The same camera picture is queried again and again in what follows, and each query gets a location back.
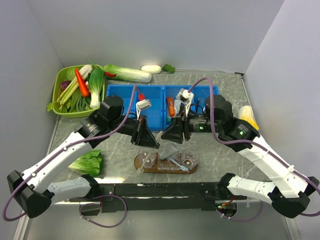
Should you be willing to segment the clear plastic cup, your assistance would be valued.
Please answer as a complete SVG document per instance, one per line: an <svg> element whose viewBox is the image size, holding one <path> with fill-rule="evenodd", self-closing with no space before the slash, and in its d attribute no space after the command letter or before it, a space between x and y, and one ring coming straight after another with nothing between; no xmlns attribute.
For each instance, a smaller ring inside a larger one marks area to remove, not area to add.
<svg viewBox="0 0 320 240"><path fill-rule="evenodd" d="M181 165L188 168L189 171L193 170L199 163L199 156L192 148L187 148L181 152L180 155Z"/></svg>
<svg viewBox="0 0 320 240"><path fill-rule="evenodd" d="M137 159L144 169L151 168L155 164L157 153L151 148L141 148L137 153Z"/></svg>

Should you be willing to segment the white red toothpaste tube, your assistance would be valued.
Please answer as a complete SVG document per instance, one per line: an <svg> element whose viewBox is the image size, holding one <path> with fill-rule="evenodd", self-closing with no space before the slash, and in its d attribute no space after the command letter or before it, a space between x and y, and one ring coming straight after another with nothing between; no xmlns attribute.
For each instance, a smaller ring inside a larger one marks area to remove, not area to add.
<svg viewBox="0 0 320 240"><path fill-rule="evenodd" d="M167 157L174 158L179 153L179 148L176 145L169 145L165 149L165 153L163 154L164 158L167 159Z"/></svg>

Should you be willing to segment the clear square organizer tray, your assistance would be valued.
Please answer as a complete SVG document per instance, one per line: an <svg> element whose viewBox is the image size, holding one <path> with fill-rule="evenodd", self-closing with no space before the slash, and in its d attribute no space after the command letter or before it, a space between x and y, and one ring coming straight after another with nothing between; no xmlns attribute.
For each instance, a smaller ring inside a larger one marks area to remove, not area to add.
<svg viewBox="0 0 320 240"><path fill-rule="evenodd" d="M179 164L181 164L181 154L178 153L174 158L175 161L177 161ZM157 170L158 171L179 171L180 168L174 164L173 162L171 162L170 160L163 159L161 160L160 158L158 158L157 160Z"/></svg>

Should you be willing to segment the grey toothbrush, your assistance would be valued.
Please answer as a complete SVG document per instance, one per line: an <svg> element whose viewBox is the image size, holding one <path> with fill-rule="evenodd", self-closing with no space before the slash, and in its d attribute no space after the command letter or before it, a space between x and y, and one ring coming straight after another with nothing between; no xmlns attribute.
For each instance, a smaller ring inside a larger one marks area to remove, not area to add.
<svg viewBox="0 0 320 240"><path fill-rule="evenodd" d="M163 134L163 131L160 131L158 133L158 135L157 135L157 137L155 139L157 143L160 141L160 138L161 138L162 134ZM149 160L149 157L150 157L152 151L153 151L152 149L149 150L149 152L147 153L146 157L144 159L142 159L142 165L136 171L137 175L140 175L144 171L144 166L145 166L146 162Z"/></svg>

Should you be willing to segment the white blue toothbrush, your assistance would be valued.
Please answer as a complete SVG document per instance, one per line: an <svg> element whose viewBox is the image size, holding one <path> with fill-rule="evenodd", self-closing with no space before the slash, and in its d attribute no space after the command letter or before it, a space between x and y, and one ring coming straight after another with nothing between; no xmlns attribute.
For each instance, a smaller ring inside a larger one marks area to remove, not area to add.
<svg viewBox="0 0 320 240"><path fill-rule="evenodd" d="M168 156L167 159L170 160L172 163L176 164L180 168L181 171L184 171L184 172L187 172L187 173L189 172L189 169L186 166L183 166L183 165L179 164L172 157Z"/></svg>

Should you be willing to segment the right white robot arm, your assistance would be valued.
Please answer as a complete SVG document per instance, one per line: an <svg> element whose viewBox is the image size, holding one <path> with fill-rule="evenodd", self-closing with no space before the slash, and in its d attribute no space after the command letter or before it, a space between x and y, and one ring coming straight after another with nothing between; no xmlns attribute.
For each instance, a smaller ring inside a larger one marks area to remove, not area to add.
<svg viewBox="0 0 320 240"><path fill-rule="evenodd" d="M257 166L268 181L249 180L234 173L226 173L219 181L218 193L223 199L246 196L271 204L281 215L295 218L306 216L309 196L318 190L319 181L298 173L266 143L259 131L248 121L234 117L232 104L221 95L214 95L214 115L211 116L210 98L204 104L204 113L190 114L193 94L177 94L185 106L171 120L161 136L163 140L182 144L193 132L215 131L219 143L226 145Z"/></svg>

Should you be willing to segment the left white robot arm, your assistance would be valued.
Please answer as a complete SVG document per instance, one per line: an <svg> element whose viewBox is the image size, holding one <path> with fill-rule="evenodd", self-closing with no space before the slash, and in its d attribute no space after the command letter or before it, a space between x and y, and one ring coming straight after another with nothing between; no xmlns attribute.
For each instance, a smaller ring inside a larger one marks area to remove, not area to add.
<svg viewBox="0 0 320 240"><path fill-rule="evenodd" d="M15 199L24 215L38 217L50 205L70 198L95 200L99 195L99 184L88 174L71 181L53 181L76 159L114 133L130 136L131 143L136 146L160 147L148 127L147 118L133 119L123 115L123 104L121 97L107 96L99 109L84 119L59 147L34 166L23 172L14 170L7 176L10 198Z"/></svg>

